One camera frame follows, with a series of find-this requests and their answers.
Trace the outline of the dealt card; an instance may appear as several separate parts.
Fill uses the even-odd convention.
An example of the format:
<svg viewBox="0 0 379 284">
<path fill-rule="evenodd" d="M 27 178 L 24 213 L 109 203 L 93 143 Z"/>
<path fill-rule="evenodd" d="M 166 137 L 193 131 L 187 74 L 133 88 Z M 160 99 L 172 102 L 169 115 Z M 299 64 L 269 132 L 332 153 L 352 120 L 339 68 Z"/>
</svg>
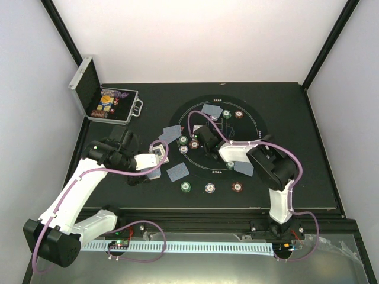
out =
<svg viewBox="0 0 379 284">
<path fill-rule="evenodd" d="M 176 182 L 177 180 L 188 176 L 190 173 L 184 162 L 168 169 L 166 172 L 171 182 Z"/>
<path fill-rule="evenodd" d="M 211 117 L 218 118 L 223 112 L 223 109 L 218 105 L 204 104 L 202 106 L 201 112 Z"/>
<path fill-rule="evenodd" d="M 170 144 L 171 142 L 175 141 L 176 139 L 180 138 L 182 136 L 182 130 L 180 125 L 173 125 L 170 127 L 165 127 L 163 129 L 163 134 L 161 134 L 158 137 L 158 140 L 160 142 L 164 141 L 167 144 Z"/>
</svg>

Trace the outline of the dealt cards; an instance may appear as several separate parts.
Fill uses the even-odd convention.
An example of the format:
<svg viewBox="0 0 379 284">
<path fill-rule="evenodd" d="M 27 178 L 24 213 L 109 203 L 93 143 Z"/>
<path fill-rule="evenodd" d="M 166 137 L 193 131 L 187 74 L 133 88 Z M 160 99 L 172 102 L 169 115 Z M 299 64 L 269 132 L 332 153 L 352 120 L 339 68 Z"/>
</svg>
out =
<svg viewBox="0 0 379 284">
<path fill-rule="evenodd" d="M 239 162 L 236 161 L 233 166 L 234 171 L 241 173 L 243 175 L 252 177 L 254 173 L 254 167 L 250 162 Z"/>
</svg>

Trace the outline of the blue white poker chip stack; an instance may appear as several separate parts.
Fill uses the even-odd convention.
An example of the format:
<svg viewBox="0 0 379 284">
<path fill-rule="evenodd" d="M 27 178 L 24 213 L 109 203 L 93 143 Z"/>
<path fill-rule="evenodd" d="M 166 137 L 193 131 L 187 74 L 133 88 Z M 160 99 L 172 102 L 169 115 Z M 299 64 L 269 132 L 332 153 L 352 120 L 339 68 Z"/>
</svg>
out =
<svg viewBox="0 0 379 284">
<path fill-rule="evenodd" d="M 215 185 L 213 183 L 206 184 L 205 191 L 207 193 L 213 193 L 215 190 L 216 190 L 216 187 L 215 187 Z"/>
</svg>

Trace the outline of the brown poker chip stack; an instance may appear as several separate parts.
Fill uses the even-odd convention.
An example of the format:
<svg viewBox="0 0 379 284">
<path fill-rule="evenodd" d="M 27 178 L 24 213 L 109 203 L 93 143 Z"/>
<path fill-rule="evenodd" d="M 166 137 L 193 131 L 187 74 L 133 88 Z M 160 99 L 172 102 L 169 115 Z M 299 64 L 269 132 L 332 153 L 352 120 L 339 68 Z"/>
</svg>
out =
<svg viewBox="0 0 379 284">
<path fill-rule="evenodd" d="M 242 184 L 239 183 L 239 182 L 233 183 L 233 184 L 232 184 L 232 190 L 233 190 L 234 192 L 241 192 L 241 191 L 243 190 L 243 186 L 242 186 Z"/>
</svg>

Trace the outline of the green poker chip stack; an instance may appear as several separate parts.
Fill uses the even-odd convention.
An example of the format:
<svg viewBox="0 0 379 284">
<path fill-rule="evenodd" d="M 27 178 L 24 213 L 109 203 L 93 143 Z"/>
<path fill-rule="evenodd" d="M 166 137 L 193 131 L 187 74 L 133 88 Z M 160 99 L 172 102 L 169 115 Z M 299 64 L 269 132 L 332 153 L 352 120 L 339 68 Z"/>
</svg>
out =
<svg viewBox="0 0 379 284">
<path fill-rule="evenodd" d="M 191 184 L 189 182 L 183 182 L 180 185 L 181 191 L 188 193 L 191 191 Z"/>
</svg>

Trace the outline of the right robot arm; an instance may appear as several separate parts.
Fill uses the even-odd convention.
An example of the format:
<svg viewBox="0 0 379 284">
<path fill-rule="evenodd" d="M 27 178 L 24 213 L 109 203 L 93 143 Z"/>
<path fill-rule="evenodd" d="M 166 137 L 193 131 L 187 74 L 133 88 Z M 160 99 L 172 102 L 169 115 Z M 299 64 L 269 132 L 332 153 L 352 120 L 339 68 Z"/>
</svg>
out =
<svg viewBox="0 0 379 284">
<path fill-rule="evenodd" d="M 269 190 L 269 221 L 267 231 L 278 239 L 291 231 L 294 215 L 292 194 L 294 185 L 303 175 L 298 158 L 289 150 L 272 142 L 270 135 L 254 141 L 227 140 L 208 126 L 202 126 L 192 135 L 205 153 L 226 163 L 249 163 Z"/>
</svg>

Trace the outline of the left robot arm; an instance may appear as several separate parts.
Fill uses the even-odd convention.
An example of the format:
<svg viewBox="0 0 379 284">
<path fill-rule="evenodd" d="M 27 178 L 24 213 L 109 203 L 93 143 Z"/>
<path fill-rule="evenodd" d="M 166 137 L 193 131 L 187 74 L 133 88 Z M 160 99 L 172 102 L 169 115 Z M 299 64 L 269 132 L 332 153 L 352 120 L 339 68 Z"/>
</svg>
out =
<svg viewBox="0 0 379 284">
<path fill-rule="evenodd" d="M 121 173 L 138 183 L 145 177 L 144 170 L 157 166 L 159 159 L 152 148 L 146 153 L 129 149 L 134 138 L 133 132 L 117 127 L 110 137 L 90 142 L 56 200 L 38 220 L 27 220 L 23 233 L 32 253 L 33 268 L 38 258 L 68 267 L 81 248 L 101 234 L 109 231 L 120 236 L 126 232 L 127 221 L 109 207 L 81 222 L 77 217 L 108 173 Z"/>
</svg>

